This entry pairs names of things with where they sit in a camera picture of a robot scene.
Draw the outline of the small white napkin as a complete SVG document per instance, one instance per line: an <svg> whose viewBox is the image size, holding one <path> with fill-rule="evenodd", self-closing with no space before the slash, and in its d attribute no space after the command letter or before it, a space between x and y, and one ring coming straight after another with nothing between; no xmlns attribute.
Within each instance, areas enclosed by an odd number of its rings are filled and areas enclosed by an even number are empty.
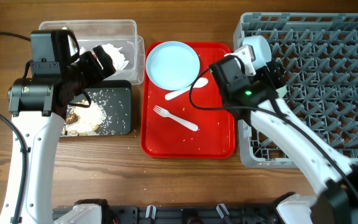
<svg viewBox="0 0 358 224"><path fill-rule="evenodd" d="M82 55L83 53L86 52L86 49L84 47L81 47L80 51L79 51L79 54Z"/></svg>

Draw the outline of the light blue bowl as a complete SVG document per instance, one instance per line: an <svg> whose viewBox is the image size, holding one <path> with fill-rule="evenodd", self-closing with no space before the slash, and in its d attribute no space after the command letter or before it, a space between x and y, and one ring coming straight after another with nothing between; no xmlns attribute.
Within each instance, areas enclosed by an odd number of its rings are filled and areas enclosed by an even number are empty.
<svg viewBox="0 0 358 224"><path fill-rule="evenodd" d="M255 60L252 61L252 64L255 70L266 66L272 60L272 51L265 37L261 35L246 37L242 43L253 48Z"/></svg>

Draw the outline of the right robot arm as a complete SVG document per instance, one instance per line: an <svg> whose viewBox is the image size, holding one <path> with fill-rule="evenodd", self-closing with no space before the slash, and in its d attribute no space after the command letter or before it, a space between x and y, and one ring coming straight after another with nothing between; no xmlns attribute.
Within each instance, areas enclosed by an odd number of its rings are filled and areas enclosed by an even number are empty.
<svg viewBox="0 0 358 224"><path fill-rule="evenodd" d="M285 84L283 66L271 61L253 72L229 57L210 69L225 109L272 140L315 192L280 199L275 206L280 221L358 223L358 165L323 141L278 96Z"/></svg>

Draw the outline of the light blue plate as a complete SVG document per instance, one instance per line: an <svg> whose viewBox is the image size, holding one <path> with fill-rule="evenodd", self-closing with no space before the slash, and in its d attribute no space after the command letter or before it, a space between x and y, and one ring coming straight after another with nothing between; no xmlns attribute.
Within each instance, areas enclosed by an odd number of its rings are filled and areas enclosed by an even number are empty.
<svg viewBox="0 0 358 224"><path fill-rule="evenodd" d="M188 44L168 41L157 44L145 61L148 78L164 90L180 90L192 84L201 70L198 54Z"/></svg>

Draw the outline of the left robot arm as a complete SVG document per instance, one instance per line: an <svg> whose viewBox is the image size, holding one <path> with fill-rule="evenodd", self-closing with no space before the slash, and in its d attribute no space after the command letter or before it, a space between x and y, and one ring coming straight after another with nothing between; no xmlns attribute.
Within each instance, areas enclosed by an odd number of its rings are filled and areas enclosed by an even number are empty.
<svg viewBox="0 0 358 224"><path fill-rule="evenodd" d="M32 78L16 80L9 94L14 136L0 223L53 222L53 169L67 106L115 72L105 45L74 56L69 47L48 49L46 57L34 58L26 69Z"/></svg>

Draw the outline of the food leftovers with rice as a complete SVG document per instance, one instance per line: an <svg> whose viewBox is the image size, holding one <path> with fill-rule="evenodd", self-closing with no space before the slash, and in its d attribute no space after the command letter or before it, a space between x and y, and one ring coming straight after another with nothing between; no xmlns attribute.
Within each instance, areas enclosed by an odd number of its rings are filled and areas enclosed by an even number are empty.
<svg viewBox="0 0 358 224"><path fill-rule="evenodd" d="M61 131L61 136L96 136L102 124L105 122L107 115L103 107L97 103L89 104L83 100L79 106L69 106L68 113Z"/></svg>

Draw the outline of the white plastic fork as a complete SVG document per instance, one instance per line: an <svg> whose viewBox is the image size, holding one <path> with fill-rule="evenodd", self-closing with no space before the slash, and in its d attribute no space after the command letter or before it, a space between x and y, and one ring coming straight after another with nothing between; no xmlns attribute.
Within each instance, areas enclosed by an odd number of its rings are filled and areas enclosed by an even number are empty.
<svg viewBox="0 0 358 224"><path fill-rule="evenodd" d="M161 117L170 118L170 119L172 119L172 120L178 122L178 123L181 124L182 126L188 128L188 129L191 130L191 131L194 131L194 132L195 132L195 131L199 130L199 127L198 127L196 124L194 124L194 123L192 123L192 122L190 122L190 121L187 121L187 120L185 120L185 119L182 119L182 118L180 118L180 117L177 117L177 116L171 114L168 110L166 110L166 109L164 109L164 108L162 108L162 107L160 107L160 106L154 106L153 110L154 110L157 114L159 114Z"/></svg>

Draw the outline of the mint green bowl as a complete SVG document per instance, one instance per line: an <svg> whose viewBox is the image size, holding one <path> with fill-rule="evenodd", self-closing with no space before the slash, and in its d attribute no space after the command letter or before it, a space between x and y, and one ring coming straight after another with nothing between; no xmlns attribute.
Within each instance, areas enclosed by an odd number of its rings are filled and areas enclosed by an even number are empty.
<svg viewBox="0 0 358 224"><path fill-rule="evenodd" d="M276 92L278 93L278 96L280 98L284 98L284 96L287 94L287 87L286 86L283 86L281 88L277 88L276 89Z"/></svg>

